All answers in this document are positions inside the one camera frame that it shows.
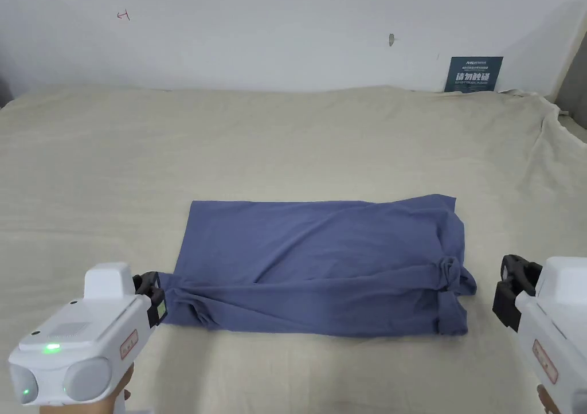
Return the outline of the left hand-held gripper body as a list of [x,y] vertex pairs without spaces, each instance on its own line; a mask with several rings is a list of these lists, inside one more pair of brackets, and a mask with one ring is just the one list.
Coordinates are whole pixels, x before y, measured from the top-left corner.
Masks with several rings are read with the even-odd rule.
[[20,340],[8,359],[20,404],[88,404],[114,391],[155,330],[132,276],[127,263],[94,266],[83,295]]

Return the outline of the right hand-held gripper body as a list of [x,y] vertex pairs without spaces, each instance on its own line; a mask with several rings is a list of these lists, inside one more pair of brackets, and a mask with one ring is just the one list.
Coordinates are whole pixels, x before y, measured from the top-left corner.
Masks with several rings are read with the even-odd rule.
[[561,413],[586,413],[586,258],[550,257],[535,295],[521,292],[517,338]]

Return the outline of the person's left hand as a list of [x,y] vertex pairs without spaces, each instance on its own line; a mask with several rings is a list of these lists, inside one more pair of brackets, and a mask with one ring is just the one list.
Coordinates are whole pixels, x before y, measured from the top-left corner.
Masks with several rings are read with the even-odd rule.
[[124,400],[130,397],[126,386],[131,381],[134,372],[134,365],[131,365],[125,372],[114,391],[106,398],[89,404],[71,404],[62,406],[44,405],[39,408],[41,414],[79,414],[79,413],[114,413],[116,400],[123,395]]

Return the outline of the person's right hand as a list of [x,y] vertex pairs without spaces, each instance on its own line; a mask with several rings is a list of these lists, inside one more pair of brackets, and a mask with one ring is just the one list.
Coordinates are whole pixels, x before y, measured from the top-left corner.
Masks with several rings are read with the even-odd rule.
[[537,394],[546,414],[560,414],[560,411],[554,403],[554,400],[542,384],[537,386]]

